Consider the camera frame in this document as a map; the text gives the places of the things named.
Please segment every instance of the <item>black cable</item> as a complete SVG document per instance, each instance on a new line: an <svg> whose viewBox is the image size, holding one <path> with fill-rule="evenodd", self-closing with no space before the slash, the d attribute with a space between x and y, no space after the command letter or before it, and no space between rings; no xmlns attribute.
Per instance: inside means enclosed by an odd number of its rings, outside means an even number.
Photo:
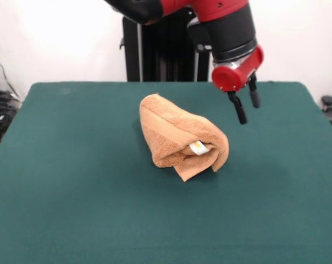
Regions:
<svg viewBox="0 0 332 264"><path fill-rule="evenodd" d="M10 87L10 89L12 90L12 92L17 96L17 98L19 98L17 92L14 90L13 86L8 81L7 76L6 76L6 72L5 72L5 68L3 67L3 65L1 63L0 63L0 68L2 69L3 77L4 77L5 81L7 82L8 86Z"/></svg>

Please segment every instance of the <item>table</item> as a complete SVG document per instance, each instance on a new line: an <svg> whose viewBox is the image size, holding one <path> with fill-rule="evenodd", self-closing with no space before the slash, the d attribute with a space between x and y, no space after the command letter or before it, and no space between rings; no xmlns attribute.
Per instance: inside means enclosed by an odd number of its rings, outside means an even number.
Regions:
<svg viewBox="0 0 332 264"><path fill-rule="evenodd" d="M242 126L208 83L35 84L0 146L0 264L332 263L332 127L303 85L258 89ZM155 92L227 134L218 174L153 165Z"/></svg>

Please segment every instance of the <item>towel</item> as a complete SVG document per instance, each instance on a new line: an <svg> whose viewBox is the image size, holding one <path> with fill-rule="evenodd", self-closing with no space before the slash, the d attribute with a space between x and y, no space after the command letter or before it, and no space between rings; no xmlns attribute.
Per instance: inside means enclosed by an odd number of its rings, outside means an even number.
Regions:
<svg viewBox="0 0 332 264"><path fill-rule="evenodd" d="M228 159L228 138L219 128L159 94L142 100L140 122L153 163L174 167L184 182L210 167L217 172Z"/></svg>

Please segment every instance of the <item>white label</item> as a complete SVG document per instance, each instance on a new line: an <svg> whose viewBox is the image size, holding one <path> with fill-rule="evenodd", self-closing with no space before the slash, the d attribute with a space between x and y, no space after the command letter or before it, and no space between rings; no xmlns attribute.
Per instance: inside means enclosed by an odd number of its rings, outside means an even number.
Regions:
<svg viewBox="0 0 332 264"><path fill-rule="evenodd" d="M190 144L189 146L190 146L191 150L198 156L208 153L210 151L200 141L194 142L194 143Z"/></svg>

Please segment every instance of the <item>red robot arm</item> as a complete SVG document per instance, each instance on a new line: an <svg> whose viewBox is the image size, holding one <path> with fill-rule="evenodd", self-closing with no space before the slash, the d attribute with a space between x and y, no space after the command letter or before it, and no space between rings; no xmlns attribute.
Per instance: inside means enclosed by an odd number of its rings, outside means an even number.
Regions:
<svg viewBox="0 0 332 264"><path fill-rule="evenodd" d="M260 107L256 88L256 71L264 53L256 40L249 0L105 0L131 20L144 25L185 6L191 6L197 17L188 25L197 52L211 52L212 80L226 92L234 104L241 124L246 113L236 93L247 84L254 107Z"/></svg>

